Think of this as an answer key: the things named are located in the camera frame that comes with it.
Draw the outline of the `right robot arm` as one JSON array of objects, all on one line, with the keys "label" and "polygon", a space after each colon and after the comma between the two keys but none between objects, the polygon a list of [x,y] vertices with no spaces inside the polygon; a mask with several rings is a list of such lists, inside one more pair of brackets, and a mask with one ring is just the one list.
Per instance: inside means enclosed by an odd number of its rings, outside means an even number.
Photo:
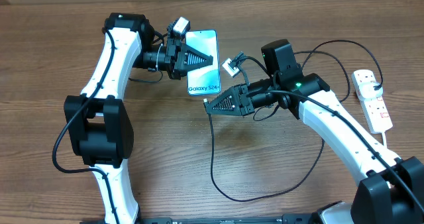
[{"label": "right robot arm", "polygon": [[246,116],[277,103],[311,127],[348,168],[357,185],[352,203],[337,201],[305,223],[422,223],[423,164],[379,143],[341,105],[317,74],[304,75],[286,39],[261,48],[269,78],[230,87],[205,101],[209,116]]}]

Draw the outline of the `blue Galaxy smartphone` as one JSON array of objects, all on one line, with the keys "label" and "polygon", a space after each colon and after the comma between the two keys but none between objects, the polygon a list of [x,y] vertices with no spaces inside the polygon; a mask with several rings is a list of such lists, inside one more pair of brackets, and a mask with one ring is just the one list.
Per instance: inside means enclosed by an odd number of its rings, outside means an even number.
[{"label": "blue Galaxy smartphone", "polygon": [[185,35],[187,65],[193,68],[187,73],[189,95],[211,95],[221,91],[217,33],[215,30],[196,30]]}]

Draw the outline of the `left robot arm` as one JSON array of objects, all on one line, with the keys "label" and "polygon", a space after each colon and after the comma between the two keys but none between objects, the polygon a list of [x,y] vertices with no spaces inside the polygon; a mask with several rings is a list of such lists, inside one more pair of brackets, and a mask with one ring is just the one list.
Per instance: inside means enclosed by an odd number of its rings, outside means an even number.
[{"label": "left robot arm", "polygon": [[192,31],[185,18],[172,22],[166,34],[156,31],[144,15],[111,13],[103,26],[105,43],[95,71],[78,96],[64,102],[66,125],[74,154],[94,174],[105,223],[140,223],[140,207],[129,178],[134,131],[124,105],[135,68],[187,78],[190,94],[199,92],[217,74],[218,44],[214,30]]}]

